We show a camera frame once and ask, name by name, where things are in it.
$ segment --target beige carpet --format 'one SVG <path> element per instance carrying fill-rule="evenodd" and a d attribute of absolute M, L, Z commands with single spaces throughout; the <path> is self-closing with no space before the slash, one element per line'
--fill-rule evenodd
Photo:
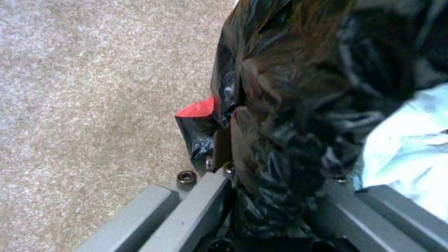
<path fill-rule="evenodd" d="M 0 251 L 72 251 L 192 168 L 174 113 L 207 96 L 233 4 L 0 1 Z"/>

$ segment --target black garbage bag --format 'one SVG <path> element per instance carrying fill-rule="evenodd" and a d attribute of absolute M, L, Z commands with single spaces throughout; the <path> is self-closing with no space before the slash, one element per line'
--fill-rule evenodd
<path fill-rule="evenodd" d="M 213 97 L 191 104 L 176 114 L 190 161 L 201 175 L 206 172 L 206 158 L 213 154 L 213 134 L 220 128 L 212 111 Z"/>
<path fill-rule="evenodd" d="M 356 176 L 366 136 L 415 91 L 448 80 L 447 9 L 442 0 L 239 2 L 211 82 L 215 123 L 231 126 L 236 236 L 295 236 L 325 179 Z"/>

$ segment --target metal nut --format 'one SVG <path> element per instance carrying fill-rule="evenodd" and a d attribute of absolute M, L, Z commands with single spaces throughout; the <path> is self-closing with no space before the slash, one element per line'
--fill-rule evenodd
<path fill-rule="evenodd" d="M 177 187 L 180 190 L 184 191 L 190 191 L 198 181 L 198 177 L 196 176 L 196 173 L 193 171 L 181 171 L 177 175 Z"/>
<path fill-rule="evenodd" d="M 211 156 L 205 159 L 205 170 L 213 171 L 213 158 Z"/>
<path fill-rule="evenodd" d="M 223 175 L 226 178 L 232 179 L 235 174 L 235 168 L 232 162 L 227 162 L 223 165 Z"/>

